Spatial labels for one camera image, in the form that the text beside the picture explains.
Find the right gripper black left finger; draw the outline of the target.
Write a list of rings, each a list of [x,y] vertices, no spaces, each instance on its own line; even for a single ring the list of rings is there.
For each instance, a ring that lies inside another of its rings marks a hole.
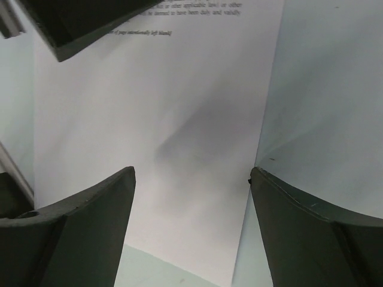
[[[2,286],[113,286],[135,193],[135,169],[33,209],[1,174]]]

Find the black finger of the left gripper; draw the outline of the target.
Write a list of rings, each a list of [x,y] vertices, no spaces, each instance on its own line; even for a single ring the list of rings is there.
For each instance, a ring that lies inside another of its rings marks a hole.
[[[25,0],[20,8],[58,62],[93,44],[157,0]]]

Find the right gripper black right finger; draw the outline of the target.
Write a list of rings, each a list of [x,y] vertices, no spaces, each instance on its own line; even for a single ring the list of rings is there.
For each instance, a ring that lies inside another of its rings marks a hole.
[[[274,286],[382,286],[382,219],[255,167],[249,180]]]

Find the white paper sheet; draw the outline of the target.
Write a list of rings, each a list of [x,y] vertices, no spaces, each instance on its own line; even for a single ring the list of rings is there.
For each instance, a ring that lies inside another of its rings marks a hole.
[[[43,207],[126,166],[126,243],[230,286],[282,1],[165,1],[58,62],[34,36]]]

